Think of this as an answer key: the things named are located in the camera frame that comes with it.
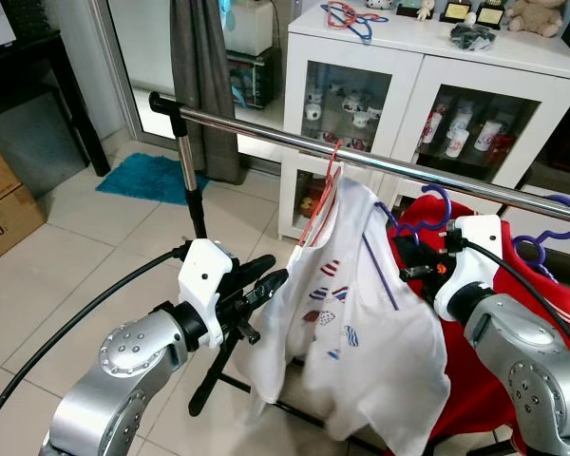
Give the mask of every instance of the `purple hanger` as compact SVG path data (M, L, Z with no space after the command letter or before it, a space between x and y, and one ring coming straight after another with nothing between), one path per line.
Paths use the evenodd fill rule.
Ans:
M389 208L386 206L386 204L384 202L377 201L374 205L380 207L387 214L387 217L389 218L390 223L392 223L392 226L395 227L395 235L396 236L401 235L401 232L403 230L409 230L409 231L411 231L411 235L414 238L414 243L416 245L419 245L420 239L418 238L418 232L420 230L422 230L423 228L426 228L430 231L441 230L442 228L444 228L447 225L447 223L449 222L449 219L452 216L452 201L449 198L449 195L447 194L444 187L437 185L437 184L434 184L434 183L430 183L429 185L425 185L424 187L422 187L422 193L426 193L426 192L429 192L431 190L434 192L437 192L439 195L441 195L441 198L444 200L444 203L446 204L446 212L444 213L444 217L442 218L442 220L439 223L427 223L424 220L422 220L416 226L412 226L409 223L402 223L400 225L399 222L395 219L395 216L392 214L392 212L389 210Z
M550 197L547 197L547 198L549 198L550 200L553 200L553 201L561 202L570 208L570 199L563 196L563 195L551 195ZM514 237L511 242L513 243L513 248L515 249L515 253L525 264L527 264L531 268L537 269L541 274L549 277L551 280L558 283L558 281L547 270L547 268L545 268L543 266L544 260L546 259L546 252L544 251L544 247L542 246L542 243L545 242L549 238L552 238L552 239L570 239L570 231L568 231L567 233L554 233L551 230L546 230L546 231L543 231L542 234L540 234L537 238L533 238L533 237L528 236L528 235L521 235L521 236ZM517 251L517 247L518 247L518 245L520 245L524 241L530 242L531 244L534 244L534 246L536 247L537 253L539 254L538 259L525 260L522 258L520 253Z

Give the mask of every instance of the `tripod leg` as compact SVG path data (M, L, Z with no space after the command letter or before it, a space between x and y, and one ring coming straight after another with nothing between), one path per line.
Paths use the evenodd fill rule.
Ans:
M218 356L216 356L215 361L207 371L207 375L205 375L204 380L195 391L194 396L190 399L190 403L188 404L190 415L198 416L199 413L202 412L202 408L205 407L211 391L213 391L213 388L216 386L219 376L226 367L226 363L228 363L228 359L230 359L230 355L237 346L237 342L240 338L241 335L237 330L231 331L224 343L219 347Z
M190 149L186 121L180 116L170 116L170 120L173 134L178 140L178 152L180 154L186 201L188 201L190 218L194 224L194 232L197 238L207 238L205 215L202 210L202 194L197 187L197 176L194 173L194 161L192 160L192 150Z

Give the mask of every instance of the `figurine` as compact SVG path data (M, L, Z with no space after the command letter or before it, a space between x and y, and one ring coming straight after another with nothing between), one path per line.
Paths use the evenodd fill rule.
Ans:
M560 6L566 0L518 0L504 13L511 17L509 30L528 30L550 38L560 31Z
M422 7L420 7L417 12L418 20L427 20L433 8L435 8L435 0L422 0Z

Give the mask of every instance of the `plush toy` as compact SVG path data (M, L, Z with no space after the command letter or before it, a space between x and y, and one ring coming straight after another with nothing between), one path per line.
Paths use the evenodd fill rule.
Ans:
M509 30L528 30L544 37L555 36L563 22L560 6L566 0L518 0L505 15L511 17Z
M393 0L367 0L365 4L375 10L386 10L392 7L392 1Z

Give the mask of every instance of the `clothes hanger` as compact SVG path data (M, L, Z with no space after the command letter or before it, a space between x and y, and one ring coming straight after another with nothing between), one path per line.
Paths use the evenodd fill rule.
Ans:
M340 172L342 170L342 168L340 168L340 167L338 167L332 175L332 165L333 165L333 162L335 162L335 160L336 160L336 154L337 154L340 147L342 147L342 140L338 140L337 143L333 146L332 157L330 158L330 162L327 165L327 175L325 176L325 187L323 188L323 192L321 193L321 198L319 199L319 203L314 208L313 214L311 215L311 219L306 224L306 228L304 228L304 232L302 233L302 236L300 237L300 241L297 243L297 245L300 247L304 244L304 241L306 240L306 236L311 231L311 227L314 225L314 221L316 220L316 217L320 214L321 209L325 205L325 202L327 201L328 197L330 196L330 193L333 190L334 183L337 181L337 178L340 175ZM315 237L313 243L311 244L311 246L314 245L317 238L318 238L318 233L317 233L317 236Z
M392 223L392 226L395 227L395 236L396 237L401 236L402 231L408 230L411 232L411 235L413 236L414 243L416 245L420 245L420 239L418 238L418 232L420 230L425 228L425 229L430 230L430 231L439 231L447 225L447 223L449 222L449 219L452 216L452 201L449 198L449 195L447 194L446 189L444 189L444 187L437 185L437 184L434 184L434 183L430 183L429 185L425 185L424 187L422 187L422 193L426 193L426 192L429 192L431 190L434 192L437 192L439 195L441 195L441 198L443 199L443 201L446 205L444 217L438 223L428 223L428 222L422 220L416 226L412 226L409 223L402 223L400 225L399 222L397 221L397 219L395 218L395 216L392 214L392 212L389 210L389 208L386 206L386 204L384 202L377 201L374 205L380 207L385 212L385 214L387 215L387 217L390 220L390 223Z
M553 200L553 201L561 202L570 208L570 198L567 198L563 195L551 195L547 198L549 198L550 200ZM511 242L513 244L513 249L515 250L515 253L526 265L528 265L531 268L536 269L537 271L539 271L544 276L549 277L555 283L559 283L553 277L553 275L547 270L547 268L543 265L543 263L546 259L546 252L544 251L544 246L542 245L542 243L545 242L549 238L552 238L552 239L570 239L570 231L568 231L566 233L555 233L551 230L546 230L546 231L543 231L536 238L533 238L533 237L528 236L528 235L521 235L521 236L514 237L511 240ZM539 257L537 259L533 259L533 260L523 259L517 250L518 246L522 242L530 242L531 244L534 244Z
M321 5L321 8L328 13L327 23L330 27L334 27L336 29L350 29L355 35L361 38L361 41L365 44L369 44L371 42L371 37L373 36L373 30L371 29L370 22L389 21L387 17L380 16L373 12L357 13L349 5L342 2L327 2L327 4ZM334 10L343 13L344 17L338 16L333 12ZM361 33L352 26L353 24L365 26L367 33Z

